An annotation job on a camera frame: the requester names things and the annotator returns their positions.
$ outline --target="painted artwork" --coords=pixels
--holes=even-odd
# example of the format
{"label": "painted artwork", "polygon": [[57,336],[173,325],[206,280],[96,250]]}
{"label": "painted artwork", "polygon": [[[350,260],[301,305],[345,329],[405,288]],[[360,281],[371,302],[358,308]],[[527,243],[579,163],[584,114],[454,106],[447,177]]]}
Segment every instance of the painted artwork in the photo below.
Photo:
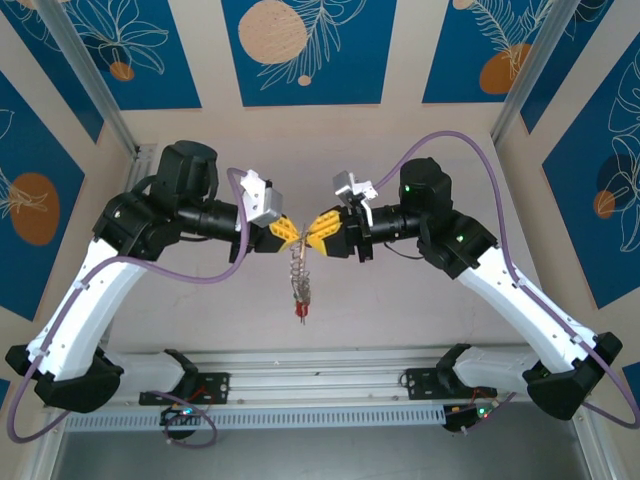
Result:
{"label": "painted artwork", "polygon": [[34,319],[83,179],[0,74],[0,306]]}
{"label": "painted artwork", "polygon": [[423,103],[501,102],[554,0],[449,0]]}
{"label": "painted artwork", "polygon": [[222,0],[243,105],[380,103],[395,7],[395,0]]}
{"label": "painted artwork", "polygon": [[531,133],[614,0],[582,0],[565,28],[520,114]]}
{"label": "painted artwork", "polygon": [[597,306],[640,286],[640,35],[543,166]]}
{"label": "painted artwork", "polygon": [[[1,1],[31,5],[29,0]],[[61,5],[121,110],[201,107],[167,0],[66,0]],[[57,46],[37,14],[31,24],[34,19],[31,30],[37,34],[31,35],[51,56]]]}
{"label": "painted artwork", "polygon": [[104,120],[29,0],[0,0],[7,17],[89,137],[98,141]]}

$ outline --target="gray floor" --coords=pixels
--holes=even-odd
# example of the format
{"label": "gray floor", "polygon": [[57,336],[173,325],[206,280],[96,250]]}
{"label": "gray floor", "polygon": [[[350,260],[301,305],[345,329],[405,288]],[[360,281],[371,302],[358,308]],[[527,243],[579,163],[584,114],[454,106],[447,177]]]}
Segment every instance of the gray floor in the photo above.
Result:
{"label": "gray floor", "polygon": [[[202,440],[208,432],[190,441]],[[589,478],[571,423],[505,407],[468,437],[442,427],[229,431],[207,450],[160,433],[73,433],[57,480],[426,480]]]}

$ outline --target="orange circle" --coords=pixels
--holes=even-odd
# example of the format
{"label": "orange circle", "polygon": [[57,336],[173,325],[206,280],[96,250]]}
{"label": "orange circle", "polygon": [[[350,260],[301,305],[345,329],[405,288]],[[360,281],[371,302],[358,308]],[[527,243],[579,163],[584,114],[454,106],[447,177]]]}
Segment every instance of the orange circle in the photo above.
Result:
{"label": "orange circle", "polygon": [[[51,242],[60,221],[60,200],[51,180],[39,173],[23,173],[9,187],[9,198],[14,202],[11,223],[20,238],[38,247]],[[37,207],[29,205],[29,198]]]}
{"label": "orange circle", "polygon": [[596,215],[606,220],[615,212],[616,197],[607,190],[599,192],[593,200],[593,209],[596,211]]}
{"label": "orange circle", "polygon": [[523,43],[494,55],[480,73],[482,91],[490,95],[509,93],[520,67],[529,55],[529,50],[531,45]]}
{"label": "orange circle", "polygon": [[128,82],[133,80],[133,68],[123,62],[113,62],[109,66],[109,71],[111,75],[115,77],[116,80],[120,80],[121,82]]}

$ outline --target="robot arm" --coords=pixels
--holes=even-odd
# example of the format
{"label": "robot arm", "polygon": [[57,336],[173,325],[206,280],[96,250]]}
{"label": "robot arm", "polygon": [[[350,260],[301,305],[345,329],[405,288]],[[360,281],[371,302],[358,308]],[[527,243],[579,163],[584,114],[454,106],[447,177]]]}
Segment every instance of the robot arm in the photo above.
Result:
{"label": "robot arm", "polygon": [[[55,314],[34,340],[11,347],[6,356],[24,376],[36,357],[43,355],[34,379],[35,391],[45,404],[87,413],[114,395],[156,390],[186,398],[192,393],[187,377],[194,376],[195,367],[178,352],[125,355],[104,352],[98,346],[125,296],[145,273],[142,266],[112,263],[102,269],[84,287],[47,351],[42,352],[41,347],[81,280],[109,258],[155,261],[165,247],[184,239],[183,233],[199,235],[197,240],[230,242],[230,259],[236,258],[240,248],[238,207],[215,199],[215,161],[216,153],[209,147],[177,142],[163,151],[155,176],[109,201],[94,227],[95,237],[74,284]],[[240,184],[251,222],[249,251],[278,252],[299,238],[293,224],[281,216],[282,197],[269,181],[250,170]]]}
{"label": "robot arm", "polygon": [[[596,336],[544,295],[522,272],[514,283],[496,238],[477,220],[453,209],[451,178],[431,158],[414,159],[400,171],[400,203],[371,208],[375,197],[353,175],[334,178],[346,206],[320,215],[307,242],[327,256],[373,259],[373,245],[417,239],[420,254],[450,278],[491,304],[530,345],[513,354],[459,344],[439,362],[438,381],[455,395],[462,387],[495,387],[528,394],[548,414],[570,419],[602,378],[602,368],[582,349],[585,341],[608,364],[622,348],[611,333]],[[537,294],[571,326],[571,338],[523,287]]]}

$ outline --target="cable tie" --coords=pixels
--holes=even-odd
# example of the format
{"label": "cable tie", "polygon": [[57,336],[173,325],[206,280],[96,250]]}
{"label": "cable tie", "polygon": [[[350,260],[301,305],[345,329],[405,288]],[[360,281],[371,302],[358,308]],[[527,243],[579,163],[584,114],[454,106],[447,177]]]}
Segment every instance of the cable tie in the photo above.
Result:
{"label": "cable tie", "polygon": [[73,282],[72,287],[74,290],[89,290],[89,284],[82,283],[81,280],[76,280]]}
{"label": "cable tie", "polygon": [[42,358],[46,358],[49,356],[49,350],[40,350],[40,347],[36,347],[34,348],[31,353],[33,353],[33,355],[35,355],[36,357],[42,357]]}

